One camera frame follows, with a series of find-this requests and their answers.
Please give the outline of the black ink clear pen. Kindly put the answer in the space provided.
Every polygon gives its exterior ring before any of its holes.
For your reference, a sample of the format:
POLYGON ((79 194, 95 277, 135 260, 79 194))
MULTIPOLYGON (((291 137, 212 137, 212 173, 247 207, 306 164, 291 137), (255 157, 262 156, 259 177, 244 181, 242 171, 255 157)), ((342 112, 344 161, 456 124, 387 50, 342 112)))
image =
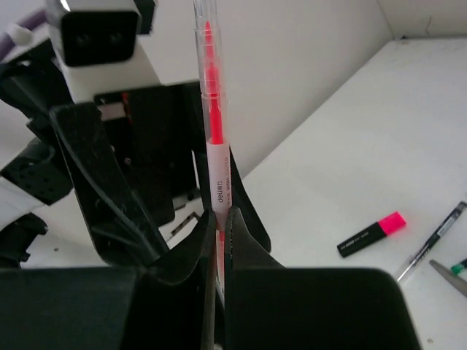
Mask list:
POLYGON ((448 232, 448 230, 457 222, 459 216, 466 210, 466 202, 461 201, 443 220, 443 222, 429 236, 427 241, 401 266, 395 274, 398 283, 406 281, 418 265, 426 258, 428 253, 437 244, 437 242, 448 232))

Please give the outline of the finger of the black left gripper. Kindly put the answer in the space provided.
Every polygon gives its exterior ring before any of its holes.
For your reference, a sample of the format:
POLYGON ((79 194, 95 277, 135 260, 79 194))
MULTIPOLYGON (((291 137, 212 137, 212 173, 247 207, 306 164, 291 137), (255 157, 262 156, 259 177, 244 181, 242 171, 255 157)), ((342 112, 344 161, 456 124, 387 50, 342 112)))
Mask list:
POLYGON ((97 106, 56 106, 50 121, 100 258, 110 265, 150 266, 165 255, 169 248, 120 170, 97 106))
MULTIPOLYGON (((193 151, 196 170, 198 173, 198 181, 201 189, 201 199, 203 207, 208 209, 211 207, 210 189, 209 189, 209 175, 207 165, 207 151, 206 148, 195 149, 193 151)), ((242 211, 242 215, 250 235, 268 252, 271 252, 271 239, 266 232, 263 223, 258 216, 240 177, 234 155, 230 151, 231 159, 231 180, 233 182, 233 205, 242 211)))

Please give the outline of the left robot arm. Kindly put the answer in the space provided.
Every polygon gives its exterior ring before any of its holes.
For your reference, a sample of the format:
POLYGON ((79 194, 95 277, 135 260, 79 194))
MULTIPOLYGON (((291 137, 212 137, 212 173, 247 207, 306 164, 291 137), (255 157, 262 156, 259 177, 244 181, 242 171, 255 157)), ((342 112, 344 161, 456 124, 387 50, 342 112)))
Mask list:
POLYGON ((18 266, 47 231, 34 214, 74 193, 93 246, 113 266, 151 265, 160 229, 200 198, 223 224, 242 211, 271 240, 227 137, 217 8, 194 4, 199 78, 161 84, 140 38, 156 1, 46 1, 1 36, 1 100, 33 139, 1 167, 1 258, 18 266))

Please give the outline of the green ink clear pen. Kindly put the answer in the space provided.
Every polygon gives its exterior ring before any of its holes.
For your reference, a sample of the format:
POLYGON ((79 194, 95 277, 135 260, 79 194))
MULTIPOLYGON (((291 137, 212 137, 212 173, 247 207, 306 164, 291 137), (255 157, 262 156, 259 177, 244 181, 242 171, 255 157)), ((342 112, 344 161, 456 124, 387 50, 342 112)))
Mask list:
POLYGON ((450 270, 455 274, 459 275, 467 269, 467 259, 460 261, 459 263, 453 265, 450 270))

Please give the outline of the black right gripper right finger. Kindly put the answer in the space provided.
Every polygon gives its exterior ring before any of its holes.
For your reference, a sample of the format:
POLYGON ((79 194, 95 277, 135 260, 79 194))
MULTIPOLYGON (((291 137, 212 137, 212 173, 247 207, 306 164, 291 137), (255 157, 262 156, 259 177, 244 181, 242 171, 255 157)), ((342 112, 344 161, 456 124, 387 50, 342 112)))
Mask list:
POLYGON ((403 294, 373 268, 286 268, 238 208, 225 225, 227 349, 419 349, 403 294))

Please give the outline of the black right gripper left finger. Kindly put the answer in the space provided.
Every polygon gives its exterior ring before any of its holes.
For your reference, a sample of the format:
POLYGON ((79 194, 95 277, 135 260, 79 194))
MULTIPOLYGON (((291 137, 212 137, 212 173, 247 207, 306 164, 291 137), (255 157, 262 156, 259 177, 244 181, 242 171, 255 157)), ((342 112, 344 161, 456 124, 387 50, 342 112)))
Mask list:
POLYGON ((213 349, 215 216, 150 267, 1 272, 3 349, 213 349))

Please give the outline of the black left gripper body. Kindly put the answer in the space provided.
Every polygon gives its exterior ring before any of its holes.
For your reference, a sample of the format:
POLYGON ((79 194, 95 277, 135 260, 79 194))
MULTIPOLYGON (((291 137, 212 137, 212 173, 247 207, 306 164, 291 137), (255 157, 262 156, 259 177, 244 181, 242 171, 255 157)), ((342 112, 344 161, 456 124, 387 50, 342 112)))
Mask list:
POLYGON ((155 223, 175 218, 174 200, 197 191, 193 151, 204 139, 198 82, 95 96, 115 158, 155 223))

